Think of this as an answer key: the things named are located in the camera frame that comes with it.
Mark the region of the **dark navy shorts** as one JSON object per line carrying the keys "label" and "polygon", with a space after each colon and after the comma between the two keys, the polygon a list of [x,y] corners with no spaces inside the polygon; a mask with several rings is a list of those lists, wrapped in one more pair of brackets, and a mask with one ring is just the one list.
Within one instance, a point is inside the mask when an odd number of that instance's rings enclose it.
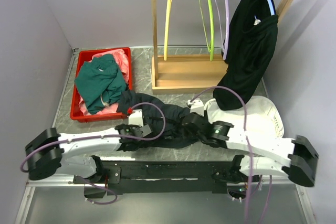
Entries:
{"label": "dark navy shorts", "polygon": [[190,109],[173,104],[165,104],[160,99],[144,93],[126,90],[121,93],[117,111],[123,114],[128,109],[140,104],[137,109],[142,109],[144,125],[151,125],[154,136],[162,133],[155,140],[147,141],[145,147],[159,148],[184,148],[200,142],[182,129],[182,118],[190,114]]}

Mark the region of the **purple hanger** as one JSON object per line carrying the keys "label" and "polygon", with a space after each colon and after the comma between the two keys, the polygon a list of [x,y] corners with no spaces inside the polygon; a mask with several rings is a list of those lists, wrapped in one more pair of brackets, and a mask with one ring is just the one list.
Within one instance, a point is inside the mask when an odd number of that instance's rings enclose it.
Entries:
{"label": "purple hanger", "polygon": [[227,53],[228,53],[228,46],[229,46],[229,0],[224,0],[225,3],[225,38],[223,38],[223,30],[222,30],[222,22],[221,22],[221,15],[218,7],[217,0],[215,1],[215,6],[217,9],[217,14],[218,14],[218,20],[219,20],[219,31],[220,31],[220,37],[221,40],[223,41],[222,44],[222,59],[225,61],[227,58]]}

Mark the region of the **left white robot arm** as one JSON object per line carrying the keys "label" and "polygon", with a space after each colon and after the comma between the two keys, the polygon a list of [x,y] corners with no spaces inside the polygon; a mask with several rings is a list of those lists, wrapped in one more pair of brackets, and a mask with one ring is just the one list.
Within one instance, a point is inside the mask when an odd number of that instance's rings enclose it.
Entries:
{"label": "left white robot arm", "polygon": [[30,180],[46,179],[54,174],[81,176],[93,183],[104,178],[100,158],[85,154],[104,150],[119,151],[128,144],[137,145],[138,138],[154,136],[152,127],[121,124],[104,131],[69,134],[49,128],[25,147]]}

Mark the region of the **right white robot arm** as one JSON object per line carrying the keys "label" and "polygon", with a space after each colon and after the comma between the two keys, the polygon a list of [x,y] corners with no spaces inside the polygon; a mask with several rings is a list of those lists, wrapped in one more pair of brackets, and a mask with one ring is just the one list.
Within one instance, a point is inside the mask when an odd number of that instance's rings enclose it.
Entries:
{"label": "right white robot arm", "polygon": [[252,153],[234,157],[230,168],[233,180],[242,181],[252,176],[287,176],[303,187],[315,185],[319,154],[310,141],[301,135],[281,138],[244,131],[229,122],[215,121],[196,113],[185,116],[182,128],[200,142],[213,148],[225,148]]}

